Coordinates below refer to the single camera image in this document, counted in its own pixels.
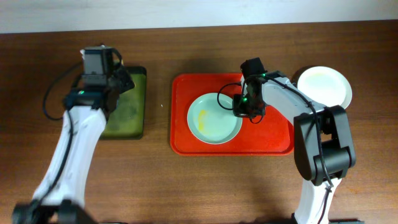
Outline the light green plate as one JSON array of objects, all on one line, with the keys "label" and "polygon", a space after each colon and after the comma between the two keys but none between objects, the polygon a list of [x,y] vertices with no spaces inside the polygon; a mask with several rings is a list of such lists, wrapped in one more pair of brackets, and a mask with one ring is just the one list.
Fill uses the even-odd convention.
[{"label": "light green plate", "polygon": [[230,110],[232,105],[232,98],[222,93],[199,96],[187,111],[190,132],[207,144],[224,144],[232,140],[243,125],[243,119]]}]

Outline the cream white plate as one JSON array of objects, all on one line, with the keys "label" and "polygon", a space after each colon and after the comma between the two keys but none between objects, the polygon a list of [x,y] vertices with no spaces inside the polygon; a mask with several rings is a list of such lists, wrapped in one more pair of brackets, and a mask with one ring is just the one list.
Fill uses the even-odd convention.
[{"label": "cream white plate", "polygon": [[328,107],[339,105],[347,109],[353,97],[346,77],[330,67],[315,66],[306,69],[298,77],[297,87],[311,99]]}]

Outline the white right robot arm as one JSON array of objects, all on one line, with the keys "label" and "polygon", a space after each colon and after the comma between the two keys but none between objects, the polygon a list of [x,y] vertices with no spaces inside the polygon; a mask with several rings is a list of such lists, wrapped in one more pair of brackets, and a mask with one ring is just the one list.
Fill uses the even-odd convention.
[{"label": "white right robot arm", "polygon": [[233,114],[263,118],[271,106],[294,128],[294,160],[303,184],[288,223],[329,223],[336,188],[356,163],[345,109],[316,102],[282,72],[268,72],[260,58],[246,60],[240,69],[242,90],[233,96]]}]

